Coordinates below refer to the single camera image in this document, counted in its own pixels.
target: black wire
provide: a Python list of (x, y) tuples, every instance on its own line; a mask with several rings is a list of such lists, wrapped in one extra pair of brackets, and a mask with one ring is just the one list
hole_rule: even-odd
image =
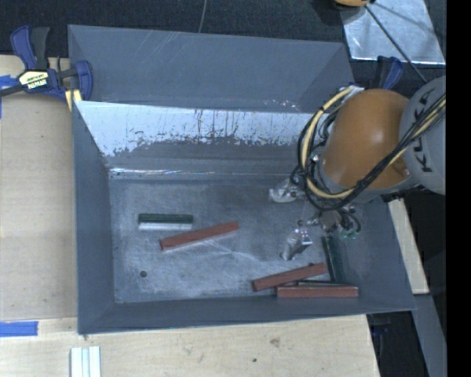
[(199, 23), (199, 30), (197, 31), (197, 33), (201, 33), (201, 30), (203, 29), (203, 25), (204, 25), (204, 16), (206, 15), (206, 7), (207, 7), (207, 0), (204, 0), (204, 5), (203, 5), (203, 14), (201, 16), (201, 21)]
[[(301, 164), (301, 160), (300, 160), (301, 146), (302, 146), (305, 133), (307, 132), (307, 129), (310, 127), (312, 119), (309, 120), (307, 125), (302, 130), (300, 137), (298, 138), (298, 145), (297, 145), (298, 166), (295, 167), (294, 171), (292, 172), (293, 179), (298, 173), (298, 171), (300, 170), (301, 176), (303, 177), (302, 188), (305, 191), (306, 197), (315, 208), (319, 210), (339, 210), (343, 208), (345, 205), (351, 203), (362, 191), (364, 191), (364, 189), (366, 189), (378, 177), (378, 175), (382, 171), (384, 171), (384, 169), (389, 165), (389, 163), (391, 163), (391, 161), (397, 155), (399, 155), (403, 149), (413, 144), (416, 140), (418, 140), (422, 136), (422, 134), (419, 134), (419, 135), (414, 135), (414, 134), (418, 130), (420, 130), (420, 128), (424, 125), (424, 123), (427, 123), (429, 121), (429, 116), (435, 109), (438, 109), (438, 111), (434, 114), (434, 119), (429, 124), (425, 132), (429, 132), (439, 121), (443, 119), (443, 117), (445, 116), (445, 112), (443, 110), (444, 108), (443, 107), (438, 108), (438, 107), (441, 103), (443, 103), (444, 97), (445, 97), (445, 94), (442, 95), (440, 99), (438, 99), (428, 110), (423, 112), (415, 120), (415, 122), (409, 127), (409, 129), (405, 132), (403, 137), (400, 139), (400, 142), (396, 145), (393, 151), (389, 155), (387, 155), (384, 159), (382, 159), (363, 179), (358, 181), (356, 185), (352, 188), (352, 192), (349, 193), (343, 199), (325, 199), (323, 197), (318, 197), (316, 194), (311, 192), (307, 186), (307, 180), (310, 180), (318, 189), (321, 189), (321, 188), (324, 189), (326, 187), (322, 179), (321, 179), (321, 182), (323, 183), (323, 186), (321, 187), (318, 186), (317, 179), (315, 178), (315, 175), (313, 174), (315, 167), (312, 167), (312, 173), (311, 173), (307, 168), (304, 168)], [(356, 217), (354, 217), (353, 219), (357, 225), (360, 225), (359, 220), (357, 220)]]

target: black cable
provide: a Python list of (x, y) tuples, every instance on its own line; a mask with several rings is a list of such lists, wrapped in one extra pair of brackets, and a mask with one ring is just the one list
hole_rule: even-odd
[[(425, 132), (431, 130), (439, 121), (443, 119), (445, 116), (444, 107), (439, 108), (439, 106), (444, 102), (445, 94), (440, 97), (429, 109), (424, 111), (416, 120), (415, 122), (409, 127), (409, 129), (405, 132), (403, 137), (400, 139), (400, 142), (396, 145), (393, 151), (388, 154), (384, 159), (382, 159), (366, 176), (365, 178), (361, 179), (356, 183), (356, 185), (352, 188), (352, 192), (349, 193), (343, 199), (326, 199), (323, 197), (319, 197), (313, 192), (309, 191), (307, 187), (307, 180), (310, 180), (318, 189), (323, 189), (326, 186), (318, 186), (317, 180), (314, 174), (311, 174), (308, 169), (304, 168), (301, 165), (301, 145), (305, 133), (307, 129), (310, 127), (311, 121), (307, 123), (307, 125), (302, 130), (300, 137), (298, 138), (298, 166), (295, 167), (293, 174), (293, 178), (296, 176), (297, 172), (301, 170), (301, 176), (303, 177), (303, 189), (305, 191), (305, 195), (308, 200), (312, 203), (312, 205), (319, 209), (319, 210), (339, 210), (343, 208), (348, 203), (352, 202), (364, 189), (366, 189), (377, 177), (378, 175), (384, 171), (384, 169), (394, 160), (394, 158), (400, 154), (400, 152), (408, 147), (409, 145), (413, 144), (418, 138), (421, 137), (422, 134), (415, 135), (425, 123), (427, 123), (432, 117), (434, 116), (433, 121), (429, 124)], [(354, 217), (355, 223), (359, 225), (359, 221), (356, 217)]]
[(203, 14), (201, 16), (201, 21), (199, 23), (199, 30), (197, 31), (198, 34), (201, 33), (201, 30), (203, 29), (204, 25), (204, 16), (206, 15), (206, 7), (207, 7), (207, 0), (204, 0), (204, 6), (203, 6)]
[(394, 38), (390, 35), (390, 33), (388, 33), (388, 31), (385, 29), (384, 25), (382, 25), (382, 22), (380, 22), (380, 20), (375, 16), (374, 12), (371, 11), (370, 7), (368, 7), (368, 5), (365, 6), (365, 8), (367, 9), (367, 11), (370, 13), (370, 15), (373, 17), (373, 19), (375, 20), (375, 22), (378, 24), (378, 26), (382, 29), (382, 31), (385, 33), (385, 36), (387, 36), (387, 38), (391, 41), (391, 43), (394, 45), (394, 47), (396, 47), (396, 49), (398, 50), (398, 52), (401, 53), (401, 55), (405, 58), (405, 60), (408, 62), (408, 64), (412, 67), (412, 69), (417, 73), (417, 75), (419, 76), (419, 78), (426, 84), (427, 83), (427, 79), (425, 79), (425, 76), (422, 75), (422, 73), (418, 70), (417, 67), (415, 67), (415, 64), (413, 64), (411, 62), (411, 58), (407, 56), (407, 54), (403, 51), (403, 49), (401, 49), (400, 45), (398, 45), (398, 43), (394, 40)]

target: brown stick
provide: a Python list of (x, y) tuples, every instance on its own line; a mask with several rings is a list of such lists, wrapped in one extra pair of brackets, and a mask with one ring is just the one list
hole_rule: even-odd
[(211, 226), (209, 228), (192, 230), (191, 232), (161, 239), (160, 247), (163, 251), (171, 250), (176, 247), (183, 247), (185, 244), (198, 243), (205, 239), (221, 236), (226, 233), (233, 232), (238, 228), (239, 224), (234, 221)]
[(278, 298), (357, 298), (358, 287), (353, 285), (307, 284), (276, 287)]
[(268, 289), (269, 287), (276, 287), (279, 285), (294, 282), (295, 280), (303, 280), (311, 276), (320, 275), (327, 271), (327, 267), (320, 262), (319, 264), (307, 265), (306, 267), (292, 269), (284, 273), (277, 273), (270, 276), (264, 276), (263, 278), (254, 280), (251, 284), (253, 285), (254, 291), (261, 291), (262, 289)]

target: wooden stick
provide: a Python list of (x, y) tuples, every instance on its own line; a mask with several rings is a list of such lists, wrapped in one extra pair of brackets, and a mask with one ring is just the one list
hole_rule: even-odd
[(239, 228), (237, 222), (227, 222), (209, 228), (192, 230), (191, 232), (167, 237), (160, 240), (160, 247), (163, 251), (171, 250), (176, 247), (183, 247), (185, 244), (198, 243), (206, 239), (222, 236), (234, 232)]
[(327, 267), (320, 262), (319, 264), (307, 265), (306, 267), (292, 269), (291, 271), (286, 271), (284, 273), (264, 276), (263, 278), (254, 280), (251, 284), (253, 285), (254, 291), (261, 291), (262, 289), (276, 287), (289, 282), (294, 282), (295, 280), (303, 280), (304, 278), (320, 275), (326, 271)]

